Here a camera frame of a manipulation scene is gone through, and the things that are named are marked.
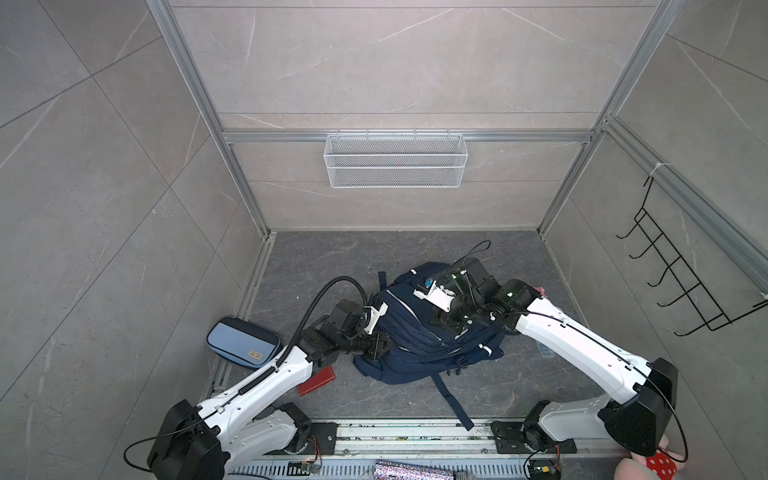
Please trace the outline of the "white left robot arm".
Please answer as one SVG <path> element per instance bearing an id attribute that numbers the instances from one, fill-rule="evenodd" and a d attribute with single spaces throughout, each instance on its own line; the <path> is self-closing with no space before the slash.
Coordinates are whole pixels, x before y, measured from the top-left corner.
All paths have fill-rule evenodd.
<path id="1" fill-rule="evenodd" d="M 174 405 L 153 440 L 150 473 L 157 479 L 222 479 L 265 453 L 301 447 L 308 418 L 294 405 L 275 401 L 342 354 L 387 352 L 391 341 L 376 326 L 388 310 L 382 300 L 370 306 L 343 300 L 235 386 L 197 405 Z"/>

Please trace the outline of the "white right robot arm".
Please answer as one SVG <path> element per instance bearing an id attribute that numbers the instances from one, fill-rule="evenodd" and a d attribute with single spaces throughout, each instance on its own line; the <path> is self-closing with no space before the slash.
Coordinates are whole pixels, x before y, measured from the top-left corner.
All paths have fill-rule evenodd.
<path id="1" fill-rule="evenodd" d="M 648 361 L 600 337 L 521 280 L 498 283 L 469 257 L 416 283 L 415 295 L 436 308 L 444 329 L 481 324 L 534 339 L 578 368 L 602 389 L 586 400 L 541 401 L 521 435 L 534 451 L 576 438 L 612 439 L 626 450 L 654 456 L 676 417 L 678 371 L 659 358 Z"/>

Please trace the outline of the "navy blue student backpack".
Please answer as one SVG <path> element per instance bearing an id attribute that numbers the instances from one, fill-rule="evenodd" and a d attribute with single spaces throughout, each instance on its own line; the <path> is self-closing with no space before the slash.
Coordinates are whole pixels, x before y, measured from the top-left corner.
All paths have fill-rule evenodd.
<path id="1" fill-rule="evenodd" d="M 470 431 L 474 423 L 450 393 L 441 374 L 459 375 L 473 364 L 502 358 L 505 332 L 473 324 L 457 334 L 429 323 L 437 308 L 417 298 L 414 290 L 419 283 L 436 279 L 446 268 L 445 263 L 427 262 L 401 274 L 378 292 L 376 298 L 386 304 L 387 311 L 378 320 L 375 331 L 387 334 L 392 348 L 375 360 L 357 355 L 353 365 L 362 375 L 389 385 L 431 378 L 461 425 Z"/>

